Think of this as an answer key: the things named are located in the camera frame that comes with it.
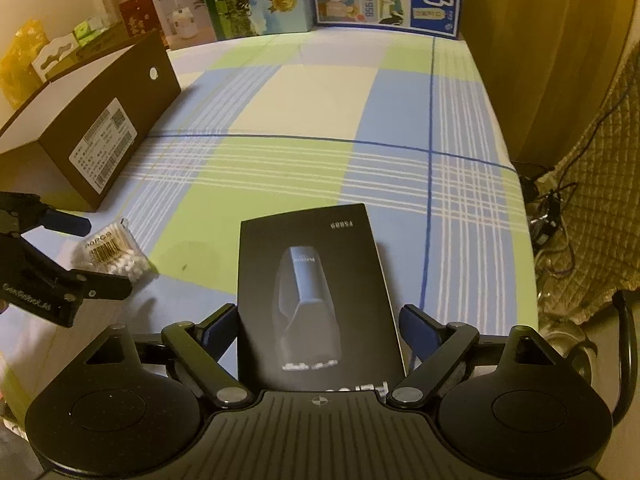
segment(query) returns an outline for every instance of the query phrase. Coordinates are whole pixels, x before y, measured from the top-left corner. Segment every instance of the quilted fabric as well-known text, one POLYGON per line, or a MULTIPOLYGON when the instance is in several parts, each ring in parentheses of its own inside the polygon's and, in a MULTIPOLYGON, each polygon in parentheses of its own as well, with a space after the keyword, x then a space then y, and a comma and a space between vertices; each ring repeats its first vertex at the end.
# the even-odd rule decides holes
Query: quilted fabric
MULTIPOLYGON (((549 296, 539 306, 543 314, 584 323, 617 289, 640 286, 639 54, 637 44, 598 115, 554 171, 557 180, 613 108, 562 181, 563 186, 578 183, 562 213, 575 251, 575 269, 568 277, 546 280, 544 293, 549 296)), ((564 237, 557 234, 552 242, 560 246, 564 237)), ((570 266, 569 251, 549 259, 554 269, 570 266)))

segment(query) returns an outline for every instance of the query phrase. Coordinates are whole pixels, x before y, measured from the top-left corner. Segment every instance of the black product box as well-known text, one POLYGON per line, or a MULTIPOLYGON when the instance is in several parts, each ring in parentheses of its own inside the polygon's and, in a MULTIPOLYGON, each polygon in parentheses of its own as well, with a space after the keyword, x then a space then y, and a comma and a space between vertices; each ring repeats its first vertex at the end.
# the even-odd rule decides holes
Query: black product box
POLYGON ((249 389, 373 390, 404 378, 363 204, 242 222, 239 379, 249 389))

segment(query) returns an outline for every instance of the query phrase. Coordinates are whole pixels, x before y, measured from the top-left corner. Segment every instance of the white label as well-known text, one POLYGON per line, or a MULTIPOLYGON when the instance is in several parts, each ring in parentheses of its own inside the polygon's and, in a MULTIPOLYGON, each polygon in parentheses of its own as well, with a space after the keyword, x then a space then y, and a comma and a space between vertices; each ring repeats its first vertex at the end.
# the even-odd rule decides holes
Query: white label
POLYGON ((69 161, 102 193, 137 134, 120 102, 114 99, 84 134, 69 155, 69 161))

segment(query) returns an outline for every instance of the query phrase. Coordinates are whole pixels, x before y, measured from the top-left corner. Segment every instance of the plaid tablecloth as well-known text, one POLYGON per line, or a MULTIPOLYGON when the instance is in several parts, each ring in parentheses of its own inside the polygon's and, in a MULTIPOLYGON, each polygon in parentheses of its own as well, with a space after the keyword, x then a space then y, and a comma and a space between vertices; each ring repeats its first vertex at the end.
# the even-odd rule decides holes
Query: plaid tablecloth
MULTIPOLYGON (((537 326, 520 186, 463 41, 322 28, 171 57, 184 91, 89 215, 129 219, 160 275, 124 304, 85 302, 70 330, 2 314, 18 416, 108 323, 155 332, 234 301, 240 222, 283 211, 365 203, 395 309, 537 326)), ((63 264, 76 242, 28 238, 63 264)))

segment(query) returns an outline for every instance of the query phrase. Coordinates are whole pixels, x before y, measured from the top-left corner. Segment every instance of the brown shoebox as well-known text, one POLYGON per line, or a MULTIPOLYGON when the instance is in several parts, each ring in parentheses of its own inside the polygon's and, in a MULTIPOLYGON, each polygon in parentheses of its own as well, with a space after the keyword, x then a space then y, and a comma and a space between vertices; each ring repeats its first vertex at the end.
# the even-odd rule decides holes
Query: brown shoebox
POLYGON ((74 65, 0 130, 0 190, 95 211, 179 93, 157 31, 74 65))

